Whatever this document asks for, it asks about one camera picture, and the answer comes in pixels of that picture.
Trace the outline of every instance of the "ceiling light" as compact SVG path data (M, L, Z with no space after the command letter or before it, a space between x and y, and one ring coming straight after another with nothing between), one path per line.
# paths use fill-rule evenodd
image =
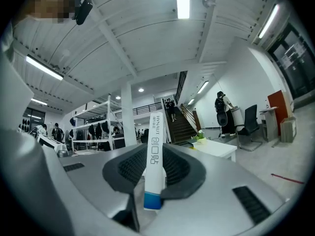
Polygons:
M33 66L36 66L38 69L42 70L45 73L48 73L49 75L55 77L56 79L62 81L63 80L63 76L59 75L58 73L54 72L53 70L51 70L50 68L44 66L43 64L41 64L40 62L38 62L37 60L35 60L33 57L27 55L26 56L26 61L30 64L32 64Z
M190 16L190 0L177 0L178 19L188 19Z
M36 118L36 119L41 119L41 117L37 117L37 116L31 116L31 115L28 115L28 116Z
M191 103L193 103L195 99L191 99L190 102L188 103L188 105L190 105Z
M272 21L274 20L277 12L279 10L279 5L276 4L275 7L273 8L270 17L267 20L267 23L265 24L265 26L263 27L262 31L260 32L260 34L258 35L259 38L262 38L264 36L264 34L266 33L266 31L268 30L268 28L270 27Z
M47 103L46 103L46 102L42 102L42 101L36 100L36 99L31 99L31 100L34 101L34 102L37 102L37 103L39 103L39 104L43 104L43 105L47 106Z
M205 81L205 83L202 85L201 89L199 89L198 93L201 93L204 88L207 86L207 84L209 83L209 81Z

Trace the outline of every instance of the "black grille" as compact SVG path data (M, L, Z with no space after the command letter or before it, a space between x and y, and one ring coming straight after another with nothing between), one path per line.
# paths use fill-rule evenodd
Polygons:
M263 203L246 186L235 188L233 192L255 224L260 223L270 215Z
M75 163L75 164L64 166L63 168L66 172L68 172L68 171L74 171L83 167L84 165L82 163Z
M121 176L136 186L142 176L144 169L146 168L146 165L147 147L119 163L118 172Z
M163 168L166 172L167 186L180 182L190 171L190 165L185 159L165 147L163 147Z

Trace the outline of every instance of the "glass door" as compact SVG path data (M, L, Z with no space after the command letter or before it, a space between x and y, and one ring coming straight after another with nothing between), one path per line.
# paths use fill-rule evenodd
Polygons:
M315 89L315 57L290 24L268 51L279 66L293 99Z

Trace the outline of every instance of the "staircase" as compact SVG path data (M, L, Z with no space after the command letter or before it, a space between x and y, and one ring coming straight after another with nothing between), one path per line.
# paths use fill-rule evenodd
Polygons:
M175 118L174 122L171 122L170 129L173 133L174 144L180 143L185 140L190 140L192 136L195 136L197 133L184 117L182 112L175 107Z

